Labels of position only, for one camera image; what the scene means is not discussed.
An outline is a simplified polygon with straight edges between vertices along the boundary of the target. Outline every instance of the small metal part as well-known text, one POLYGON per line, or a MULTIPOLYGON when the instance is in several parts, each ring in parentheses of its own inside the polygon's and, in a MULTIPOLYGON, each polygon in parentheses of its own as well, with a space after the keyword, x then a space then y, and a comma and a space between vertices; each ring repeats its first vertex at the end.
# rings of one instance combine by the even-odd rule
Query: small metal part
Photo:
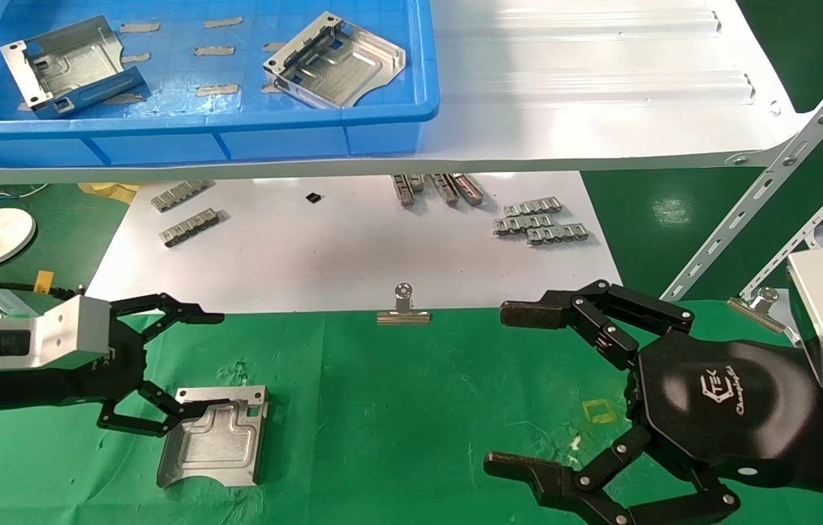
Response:
POLYGON ((209 207, 191 219, 158 233, 158 236, 165 243, 165 246, 172 248, 172 246, 187 241, 187 239, 207 230, 218 222, 220 222, 220 215, 212 207, 209 207))
POLYGON ((138 55, 123 55, 120 63, 145 62, 152 57, 151 53, 141 53, 138 55))
POLYGON ((195 56, 227 56, 235 53, 235 46, 195 47, 195 56))
POLYGON ((145 83, 124 67, 122 44, 104 17, 0 46, 22 99, 40 119, 58 119, 145 83))
POLYGON ((392 175, 391 183, 395 186, 395 196, 404 207, 414 204, 414 193, 411 192, 411 183, 407 175, 392 175))
POLYGON ((748 302, 742 301, 738 297, 730 297, 727 305, 729 308, 739 312, 741 315, 747 316, 748 319, 754 320, 758 324, 764 326, 771 332, 784 333, 787 326, 772 318, 771 306, 780 299, 777 290, 774 288, 761 287, 756 289, 748 302))
POLYGON ((212 180, 185 180, 185 182, 168 190, 168 192, 152 197, 152 206, 155 206, 155 209, 160 212, 168 211, 211 186, 214 186, 212 180))
POLYGON ((532 246, 542 244, 565 243, 571 241, 585 241, 589 238, 589 232, 582 223, 574 224, 554 224, 554 226, 544 226, 528 230, 528 244, 532 246))
POLYGON ((120 33, 152 33, 161 26, 160 23, 123 23, 120 24, 120 33))
POLYGON ((214 94, 234 94, 239 91, 239 84, 218 84, 216 86, 198 86, 196 96, 214 96, 214 94))
POLYGON ((424 175, 408 175, 407 177, 412 192, 420 193, 424 191, 424 175))
POLYGON ((484 193, 470 176, 466 173, 454 173, 452 179, 457 193, 460 193, 469 206, 481 205, 484 193))
POLYGON ((453 186, 453 177, 446 173, 435 173, 430 177, 431 182, 434 182, 434 188, 437 188, 437 193, 440 194, 440 198, 444 199, 447 206, 457 206, 460 196, 458 196, 457 189, 453 186))
POLYGON ((165 435, 157 484, 164 489, 185 478, 214 479, 223 486, 258 484, 264 423, 268 417, 265 386, 218 386, 178 389, 179 403, 229 399, 212 405, 199 419, 187 419, 165 435))
POLYGON ((232 17, 231 19, 222 20, 204 20, 204 29, 212 29, 214 27, 236 26, 242 23, 242 17, 232 17))
POLYGON ((278 89, 309 106, 352 107, 405 69, 405 50, 325 12, 262 68, 278 89))
POLYGON ((415 312, 411 303, 411 285, 402 282, 395 287, 395 309, 391 312, 378 312, 375 321, 378 324, 431 324, 430 312, 415 312))
POLYGON ((557 197, 545 197, 517 203, 517 205, 503 206, 502 211, 506 217, 520 217, 522 215, 535 215, 538 213, 558 213, 563 209, 563 205, 557 197))
POLYGON ((144 102, 145 97, 138 93, 121 93, 114 94, 114 96, 104 100, 104 104, 108 106, 117 106, 118 104, 135 104, 137 102, 144 102))
POLYGON ((552 226, 555 226, 554 220, 547 214, 507 217, 495 219, 492 222, 492 233, 495 233, 496 236, 511 236, 534 228, 549 228, 552 226))

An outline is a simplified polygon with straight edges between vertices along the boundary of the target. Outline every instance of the white metal shelf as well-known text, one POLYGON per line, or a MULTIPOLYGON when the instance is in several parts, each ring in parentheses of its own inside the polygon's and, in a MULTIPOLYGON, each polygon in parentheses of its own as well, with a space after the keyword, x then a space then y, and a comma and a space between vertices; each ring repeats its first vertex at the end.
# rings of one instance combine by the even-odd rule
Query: white metal shelf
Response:
POLYGON ((736 0, 432 2, 440 114, 412 156, 0 169, 0 183, 766 166, 799 122, 736 0))

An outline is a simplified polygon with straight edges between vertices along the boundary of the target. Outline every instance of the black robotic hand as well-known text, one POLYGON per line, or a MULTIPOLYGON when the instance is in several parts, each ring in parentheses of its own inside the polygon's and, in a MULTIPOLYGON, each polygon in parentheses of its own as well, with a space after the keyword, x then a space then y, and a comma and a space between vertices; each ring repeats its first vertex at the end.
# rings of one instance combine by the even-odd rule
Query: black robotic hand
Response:
POLYGON ((823 492, 823 393, 802 350, 689 335, 692 312, 605 281, 502 305, 502 324, 572 328, 619 370, 630 370, 631 429, 580 471, 499 452, 484 470, 531 486, 538 505, 590 524, 721 521, 740 500, 719 478, 823 492), (608 316, 658 335, 638 343, 608 316), (695 494, 624 508, 602 491, 647 453, 695 494))

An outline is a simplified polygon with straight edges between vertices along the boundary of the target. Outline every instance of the white table surface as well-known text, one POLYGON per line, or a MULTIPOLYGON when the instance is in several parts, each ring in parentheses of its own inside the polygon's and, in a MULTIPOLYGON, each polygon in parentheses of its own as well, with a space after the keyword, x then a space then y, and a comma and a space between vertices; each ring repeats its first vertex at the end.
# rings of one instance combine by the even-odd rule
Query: white table surface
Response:
POLYGON ((173 183, 144 186, 88 289, 107 300, 167 292, 227 313, 385 310, 394 287, 414 286, 419 309, 496 307, 595 279, 620 282, 579 172, 472 175, 487 199, 452 209, 427 184, 411 209, 390 176, 222 180, 175 209, 149 199, 173 183), (308 193, 324 196, 309 203, 308 193), (502 205, 557 196, 560 223, 583 222, 583 243, 528 246, 492 235, 502 205), (158 233, 214 207, 230 218, 168 249, 158 233))

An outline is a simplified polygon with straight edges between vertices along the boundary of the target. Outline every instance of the white shelf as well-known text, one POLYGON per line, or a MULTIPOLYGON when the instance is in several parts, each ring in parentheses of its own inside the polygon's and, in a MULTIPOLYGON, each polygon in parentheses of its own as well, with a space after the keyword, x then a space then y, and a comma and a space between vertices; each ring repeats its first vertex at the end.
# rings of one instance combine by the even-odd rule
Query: white shelf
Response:
POLYGON ((440 114, 407 158, 0 169, 5 182, 766 166, 799 117, 735 0, 432 2, 440 114))
POLYGON ((390 176, 221 180, 166 213, 149 203, 172 183, 145 186, 129 206, 87 294, 106 300, 167 292, 227 313, 386 310, 394 287, 415 307, 498 307, 579 289, 618 271, 579 173, 477 174, 481 207, 452 209, 430 183, 411 209, 390 176), (324 199, 309 203, 305 196, 324 199), (583 222, 584 242, 528 246, 492 235, 502 205, 555 195, 560 223, 583 222), (208 207, 229 219, 167 249, 158 238, 208 207))

